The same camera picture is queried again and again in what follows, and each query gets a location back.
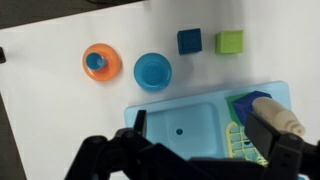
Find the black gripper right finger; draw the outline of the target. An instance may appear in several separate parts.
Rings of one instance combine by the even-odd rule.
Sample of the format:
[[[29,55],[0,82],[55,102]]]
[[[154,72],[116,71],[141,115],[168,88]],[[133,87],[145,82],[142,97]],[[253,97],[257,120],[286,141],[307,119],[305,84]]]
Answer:
[[[276,130],[257,113],[251,112],[247,116],[245,135],[266,160],[284,158],[286,133]]]

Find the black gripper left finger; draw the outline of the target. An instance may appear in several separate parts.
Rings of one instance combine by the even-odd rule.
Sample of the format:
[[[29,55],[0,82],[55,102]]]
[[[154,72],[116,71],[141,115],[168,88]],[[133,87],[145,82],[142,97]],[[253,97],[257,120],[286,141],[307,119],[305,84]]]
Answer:
[[[147,132],[146,119],[147,119],[147,111],[139,110],[136,115],[133,129],[142,136],[145,136]]]

